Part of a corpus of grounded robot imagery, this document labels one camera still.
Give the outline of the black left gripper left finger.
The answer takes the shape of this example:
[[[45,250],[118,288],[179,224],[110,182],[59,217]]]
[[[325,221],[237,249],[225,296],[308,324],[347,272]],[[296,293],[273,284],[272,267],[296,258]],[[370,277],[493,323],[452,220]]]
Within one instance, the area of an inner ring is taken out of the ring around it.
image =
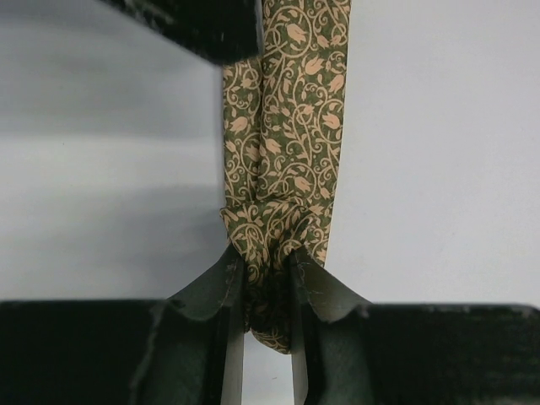
[[[244,262],[233,247],[162,300],[1,304],[4,404],[238,404]]]

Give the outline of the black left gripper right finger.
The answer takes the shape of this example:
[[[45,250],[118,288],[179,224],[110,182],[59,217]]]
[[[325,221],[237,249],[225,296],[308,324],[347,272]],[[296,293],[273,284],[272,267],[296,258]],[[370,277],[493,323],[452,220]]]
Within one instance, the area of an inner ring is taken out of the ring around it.
[[[305,249],[289,271],[296,403],[538,403],[537,308],[371,303]]]

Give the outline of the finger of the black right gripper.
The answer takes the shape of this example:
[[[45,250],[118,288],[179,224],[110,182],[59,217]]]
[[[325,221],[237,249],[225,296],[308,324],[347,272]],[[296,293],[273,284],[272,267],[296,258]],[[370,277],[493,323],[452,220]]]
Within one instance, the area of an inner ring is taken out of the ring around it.
[[[107,5],[217,66],[262,54],[254,0],[108,0]]]

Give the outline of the olive gold patterned tie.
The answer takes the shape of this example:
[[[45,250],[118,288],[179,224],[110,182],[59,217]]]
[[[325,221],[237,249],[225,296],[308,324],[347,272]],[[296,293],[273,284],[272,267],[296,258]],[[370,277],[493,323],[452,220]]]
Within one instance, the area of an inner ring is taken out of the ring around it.
[[[349,0],[266,1],[263,52],[223,71],[220,215],[246,265],[245,328],[290,350],[289,272],[305,248],[326,260],[338,166]]]

